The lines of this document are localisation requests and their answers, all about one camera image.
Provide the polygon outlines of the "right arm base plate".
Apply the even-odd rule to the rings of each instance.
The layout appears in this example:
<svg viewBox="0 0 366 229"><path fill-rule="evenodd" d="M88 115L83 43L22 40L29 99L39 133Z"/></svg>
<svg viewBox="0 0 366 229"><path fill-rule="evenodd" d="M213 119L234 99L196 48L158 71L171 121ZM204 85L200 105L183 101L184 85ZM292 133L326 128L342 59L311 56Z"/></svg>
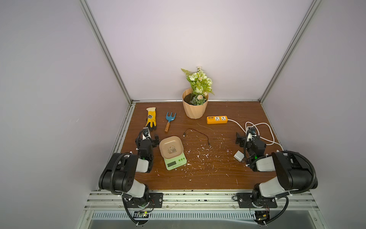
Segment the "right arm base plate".
<svg viewBox="0 0 366 229"><path fill-rule="evenodd" d="M232 197L236 201L241 209L265 209L265 208L277 208L278 205L274 198L266 198L262 196L256 196L253 193L237 193Z"/></svg>

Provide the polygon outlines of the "white usb charger adapter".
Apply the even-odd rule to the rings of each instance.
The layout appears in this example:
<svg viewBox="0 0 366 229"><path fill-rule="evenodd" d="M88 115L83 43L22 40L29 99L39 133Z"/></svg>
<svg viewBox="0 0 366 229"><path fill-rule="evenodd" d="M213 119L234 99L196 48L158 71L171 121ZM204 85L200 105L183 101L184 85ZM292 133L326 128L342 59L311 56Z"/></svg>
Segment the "white usb charger adapter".
<svg viewBox="0 0 366 229"><path fill-rule="evenodd" d="M238 160L241 163L245 162L245 155L244 153L242 153L240 150L238 150L235 154L234 154L234 158L236 160Z"/></svg>

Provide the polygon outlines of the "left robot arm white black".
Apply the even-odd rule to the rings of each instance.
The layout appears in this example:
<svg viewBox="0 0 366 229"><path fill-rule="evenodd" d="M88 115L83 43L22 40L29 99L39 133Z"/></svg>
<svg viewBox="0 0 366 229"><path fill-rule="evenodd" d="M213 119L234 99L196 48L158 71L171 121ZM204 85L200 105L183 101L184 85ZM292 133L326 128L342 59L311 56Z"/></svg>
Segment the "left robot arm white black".
<svg viewBox="0 0 366 229"><path fill-rule="evenodd" d="M103 170L98 186L100 189L110 191L121 196L125 205L135 208L152 206L150 192L147 184L135 179L136 173L150 173L153 168L153 150L160 143L159 136L138 137L137 154L114 153Z"/></svg>

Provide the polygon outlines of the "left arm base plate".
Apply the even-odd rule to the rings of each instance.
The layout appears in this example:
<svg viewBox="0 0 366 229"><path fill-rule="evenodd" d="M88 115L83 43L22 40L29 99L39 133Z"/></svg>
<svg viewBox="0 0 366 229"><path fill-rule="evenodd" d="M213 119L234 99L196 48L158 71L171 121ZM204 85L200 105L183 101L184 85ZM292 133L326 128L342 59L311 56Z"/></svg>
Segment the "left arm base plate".
<svg viewBox="0 0 366 229"><path fill-rule="evenodd" d="M126 202L127 208L136 208L136 209L143 209L143 208L162 208L164 194L161 192L158 193L149 193L148 195L144 195L142 198L131 198L131 199L124 199Z"/></svg>

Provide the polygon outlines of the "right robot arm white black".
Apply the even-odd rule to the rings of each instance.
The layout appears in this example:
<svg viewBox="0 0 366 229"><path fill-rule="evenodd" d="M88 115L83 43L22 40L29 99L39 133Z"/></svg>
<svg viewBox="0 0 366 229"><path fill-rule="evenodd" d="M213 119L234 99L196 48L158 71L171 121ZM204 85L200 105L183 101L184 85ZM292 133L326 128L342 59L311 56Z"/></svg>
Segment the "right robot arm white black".
<svg viewBox="0 0 366 229"><path fill-rule="evenodd" d="M250 193L237 193L233 199L240 208L277 208L276 200L316 189L318 180L313 164L298 152L283 150L266 154L266 144L255 129L245 136L236 134L243 152L235 156L254 172L275 172L269 181L255 184Z"/></svg>

